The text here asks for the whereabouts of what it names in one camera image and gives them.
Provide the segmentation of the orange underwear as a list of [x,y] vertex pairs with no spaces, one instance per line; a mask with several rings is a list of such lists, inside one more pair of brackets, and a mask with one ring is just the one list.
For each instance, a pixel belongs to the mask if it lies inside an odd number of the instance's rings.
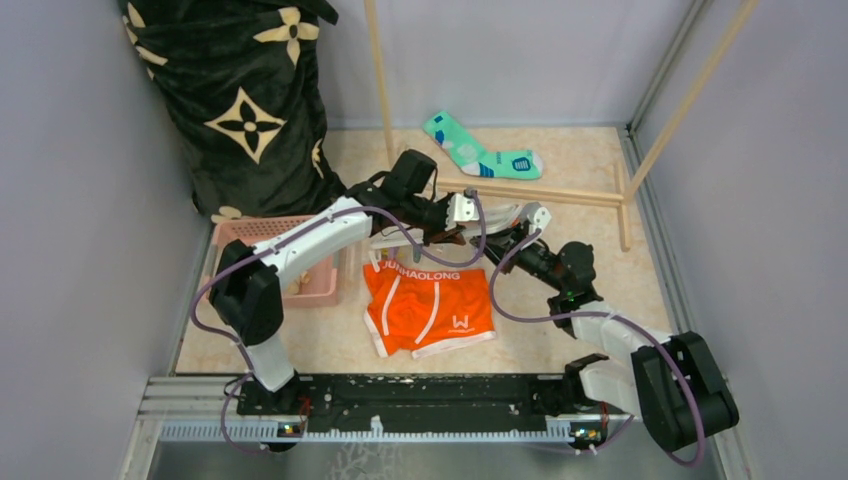
[[371,300],[363,319],[377,355],[414,359],[497,338],[483,269],[427,271],[395,260],[363,267]]

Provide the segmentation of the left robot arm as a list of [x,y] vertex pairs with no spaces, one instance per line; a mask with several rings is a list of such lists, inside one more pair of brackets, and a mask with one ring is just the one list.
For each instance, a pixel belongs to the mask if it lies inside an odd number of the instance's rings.
[[203,288],[262,388],[260,399],[277,414],[292,411],[300,388],[278,332],[284,320],[283,289],[302,273],[355,243],[390,227],[423,249],[432,243],[460,243],[466,224],[484,218],[473,188],[442,198],[425,196],[438,168],[417,150],[404,151],[388,171],[348,189],[327,209],[268,241],[253,246],[235,240],[225,246],[219,268]]

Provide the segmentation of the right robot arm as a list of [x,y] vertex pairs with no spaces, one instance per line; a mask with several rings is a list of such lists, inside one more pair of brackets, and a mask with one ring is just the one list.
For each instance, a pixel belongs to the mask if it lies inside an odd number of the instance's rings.
[[706,340],[692,331],[643,327],[605,303],[593,285],[592,245],[571,241],[554,252],[525,222],[471,243],[494,264],[495,276],[518,268],[551,287],[546,321],[599,348],[568,365],[563,398],[569,408],[588,412],[611,403],[639,417],[668,453],[738,425],[735,399]]

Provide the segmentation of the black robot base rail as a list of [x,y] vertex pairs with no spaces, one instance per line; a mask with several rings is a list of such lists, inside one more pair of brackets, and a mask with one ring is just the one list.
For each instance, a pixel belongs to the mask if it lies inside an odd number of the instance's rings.
[[249,380],[243,416],[291,415],[310,433],[539,433],[550,419],[605,409],[579,398],[560,374],[298,374],[277,392]]

